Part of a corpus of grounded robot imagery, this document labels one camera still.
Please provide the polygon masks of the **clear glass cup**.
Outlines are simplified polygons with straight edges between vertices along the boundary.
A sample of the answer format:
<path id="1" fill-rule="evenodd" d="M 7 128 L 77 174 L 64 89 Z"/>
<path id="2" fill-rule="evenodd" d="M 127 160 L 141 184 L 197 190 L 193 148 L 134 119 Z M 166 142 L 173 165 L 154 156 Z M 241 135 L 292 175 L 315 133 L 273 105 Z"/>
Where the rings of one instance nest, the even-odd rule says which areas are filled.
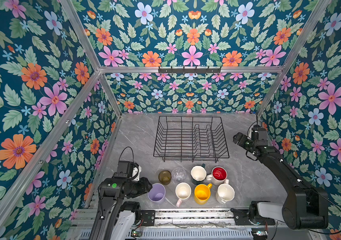
<path id="1" fill-rule="evenodd" d="M 181 183 L 186 178 L 186 171 L 183 168 L 175 168 L 172 170 L 172 181 L 175 183 Z"/>

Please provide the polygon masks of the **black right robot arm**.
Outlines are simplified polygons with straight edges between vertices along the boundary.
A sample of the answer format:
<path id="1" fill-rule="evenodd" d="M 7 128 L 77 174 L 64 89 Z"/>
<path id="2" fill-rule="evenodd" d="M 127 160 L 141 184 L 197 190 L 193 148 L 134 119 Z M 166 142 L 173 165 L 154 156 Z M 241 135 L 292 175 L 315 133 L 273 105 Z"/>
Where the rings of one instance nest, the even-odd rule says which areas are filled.
<path id="1" fill-rule="evenodd" d="M 269 145 L 267 131 L 259 125 L 252 127 L 251 136 L 237 133 L 233 142 L 246 151 L 246 157 L 267 167 L 284 187 L 285 202 L 253 201 L 249 206 L 249 219 L 272 219 L 284 222 L 293 230 L 325 229 L 329 224 L 328 194 L 301 177 L 280 152 Z"/>

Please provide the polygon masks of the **amber textured glass cup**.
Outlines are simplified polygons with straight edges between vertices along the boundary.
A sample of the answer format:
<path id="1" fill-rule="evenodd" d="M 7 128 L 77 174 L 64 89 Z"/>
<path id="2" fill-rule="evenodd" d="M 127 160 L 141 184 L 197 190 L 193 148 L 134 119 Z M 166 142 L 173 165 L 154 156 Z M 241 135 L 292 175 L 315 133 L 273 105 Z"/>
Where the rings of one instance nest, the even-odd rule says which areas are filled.
<path id="1" fill-rule="evenodd" d="M 168 170 L 163 170 L 158 174 L 158 180 L 166 186 L 172 181 L 172 173 Z"/>

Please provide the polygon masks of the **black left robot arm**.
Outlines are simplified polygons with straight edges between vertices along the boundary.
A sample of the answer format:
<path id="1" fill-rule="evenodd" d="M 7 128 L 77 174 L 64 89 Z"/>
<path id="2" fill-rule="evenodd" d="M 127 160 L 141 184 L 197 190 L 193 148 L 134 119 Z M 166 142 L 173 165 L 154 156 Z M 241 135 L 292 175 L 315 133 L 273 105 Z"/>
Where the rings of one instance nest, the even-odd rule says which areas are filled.
<path id="1" fill-rule="evenodd" d="M 140 203 L 132 202 L 152 189 L 146 177 L 140 177 L 135 162 L 120 161 L 116 172 L 98 187 L 98 207 L 90 240 L 124 240 L 128 231 L 141 221 Z"/>

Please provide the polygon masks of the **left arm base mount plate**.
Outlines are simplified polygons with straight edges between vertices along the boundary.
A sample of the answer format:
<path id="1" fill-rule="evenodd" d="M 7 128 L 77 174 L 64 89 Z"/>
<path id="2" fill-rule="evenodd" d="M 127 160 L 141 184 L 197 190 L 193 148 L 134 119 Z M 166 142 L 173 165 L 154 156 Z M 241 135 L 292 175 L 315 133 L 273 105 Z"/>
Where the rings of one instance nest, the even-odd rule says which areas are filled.
<path id="1" fill-rule="evenodd" d="M 153 227 L 156 218 L 155 210 L 141 210 L 140 213 L 140 227 Z"/>

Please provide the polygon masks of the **lilac plastic cup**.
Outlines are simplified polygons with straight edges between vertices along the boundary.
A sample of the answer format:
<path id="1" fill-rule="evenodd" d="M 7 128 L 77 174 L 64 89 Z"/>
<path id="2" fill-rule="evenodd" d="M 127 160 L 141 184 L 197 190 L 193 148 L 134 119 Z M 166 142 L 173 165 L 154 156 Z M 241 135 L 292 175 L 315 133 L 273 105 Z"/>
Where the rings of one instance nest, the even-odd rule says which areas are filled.
<path id="1" fill-rule="evenodd" d="M 162 204 L 165 201 L 166 189 L 164 185 L 155 183 L 148 192 L 148 199 L 155 204 Z"/>

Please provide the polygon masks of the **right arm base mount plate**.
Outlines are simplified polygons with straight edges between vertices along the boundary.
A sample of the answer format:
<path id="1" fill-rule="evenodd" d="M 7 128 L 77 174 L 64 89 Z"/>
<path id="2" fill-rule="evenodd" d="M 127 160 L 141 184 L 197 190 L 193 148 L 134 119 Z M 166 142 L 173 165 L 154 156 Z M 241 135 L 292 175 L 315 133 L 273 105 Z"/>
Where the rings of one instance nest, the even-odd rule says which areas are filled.
<path id="1" fill-rule="evenodd" d="M 230 209 L 234 215 L 237 226 L 275 226 L 276 221 L 270 218 L 261 217 L 256 209 Z"/>

